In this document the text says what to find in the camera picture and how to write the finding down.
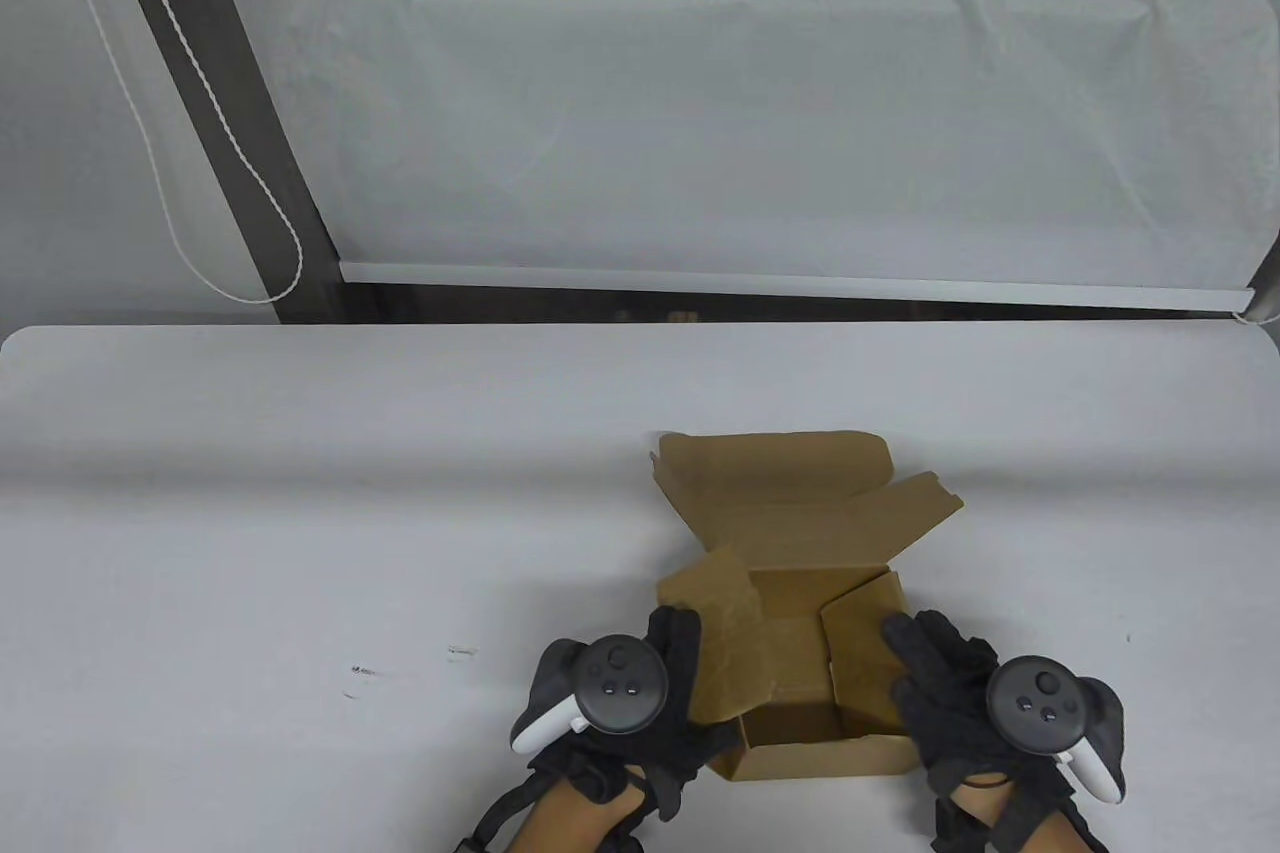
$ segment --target box flap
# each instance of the box flap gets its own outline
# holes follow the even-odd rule
[[[769,702],[776,686],[764,610],[746,565],[718,549],[658,584],[658,602],[696,610],[703,619],[694,722],[722,722]]]
[[[841,501],[893,478],[888,446],[874,433],[742,433],[658,441],[653,475],[708,551],[727,546],[724,507]]]
[[[882,565],[964,506],[932,473],[884,485],[870,433],[662,437],[654,478],[708,549],[753,570]]]
[[[887,617],[905,611],[902,584],[892,571],[822,610],[822,628],[831,648],[831,679],[847,735],[904,731],[890,689],[906,669],[886,646],[879,628]]]
[[[833,703],[831,658],[822,620],[796,616],[790,620],[767,619],[764,633],[769,643],[777,685],[771,703]]]

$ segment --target open cardboard box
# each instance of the open cardboard box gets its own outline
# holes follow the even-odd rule
[[[668,433],[654,479],[709,555],[658,584],[698,610],[696,722],[737,719],[728,780],[901,774],[918,762],[881,639],[906,608],[888,562],[964,503],[932,473],[890,483],[870,433]]]

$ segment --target table surface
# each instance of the table surface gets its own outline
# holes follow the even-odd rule
[[[556,635],[698,555],[658,432],[856,428],[966,507],[895,567],[1107,679],[1119,850],[1280,829],[1280,356],[1229,321],[28,329],[0,350],[6,850],[452,849]],[[704,775],[660,850],[928,849],[918,776]]]

